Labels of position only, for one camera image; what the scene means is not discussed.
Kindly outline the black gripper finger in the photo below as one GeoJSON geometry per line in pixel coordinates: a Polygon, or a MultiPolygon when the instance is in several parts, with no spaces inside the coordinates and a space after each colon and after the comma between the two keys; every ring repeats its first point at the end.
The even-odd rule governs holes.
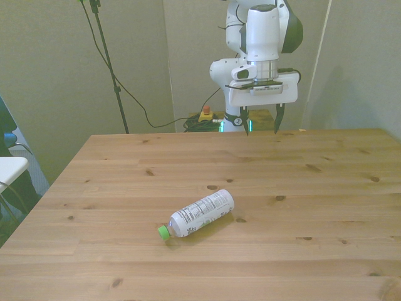
{"type": "Polygon", "coordinates": [[[249,135],[249,110],[246,106],[240,108],[240,118],[242,120],[242,125],[244,127],[245,133],[249,135]]]}
{"type": "Polygon", "coordinates": [[[285,104],[278,103],[276,105],[276,118],[274,120],[274,133],[275,134],[278,132],[280,125],[282,123],[282,120],[284,117],[284,111],[285,111],[285,104]]]}

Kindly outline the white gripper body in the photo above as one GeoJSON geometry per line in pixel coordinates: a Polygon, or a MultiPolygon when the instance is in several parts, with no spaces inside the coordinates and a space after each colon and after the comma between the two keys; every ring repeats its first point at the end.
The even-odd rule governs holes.
{"type": "Polygon", "coordinates": [[[275,82],[256,86],[252,80],[233,80],[228,86],[228,103],[232,107],[245,107],[293,103],[298,99],[298,73],[279,74],[275,82]]]}

